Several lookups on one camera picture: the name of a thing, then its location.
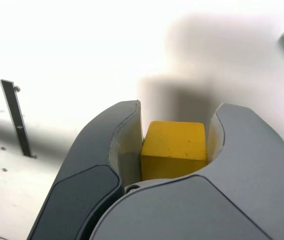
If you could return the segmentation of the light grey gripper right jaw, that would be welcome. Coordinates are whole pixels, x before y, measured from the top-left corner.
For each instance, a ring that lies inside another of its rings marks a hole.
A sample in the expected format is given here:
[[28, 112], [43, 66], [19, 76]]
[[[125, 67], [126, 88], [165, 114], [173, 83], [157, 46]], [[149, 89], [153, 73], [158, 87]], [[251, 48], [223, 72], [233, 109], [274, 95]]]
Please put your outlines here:
[[284, 240], [284, 141], [247, 107], [221, 104], [206, 167], [141, 187], [107, 210], [93, 240]]

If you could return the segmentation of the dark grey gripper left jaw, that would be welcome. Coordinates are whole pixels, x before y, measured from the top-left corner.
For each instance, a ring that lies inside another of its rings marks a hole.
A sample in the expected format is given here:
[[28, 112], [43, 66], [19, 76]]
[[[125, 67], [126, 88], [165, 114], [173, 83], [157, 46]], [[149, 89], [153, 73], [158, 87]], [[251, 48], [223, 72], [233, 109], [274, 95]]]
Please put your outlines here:
[[142, 179], [141, 103], [119, 102], [77, 135], [28, 235], [87, 240], [107, 209]]

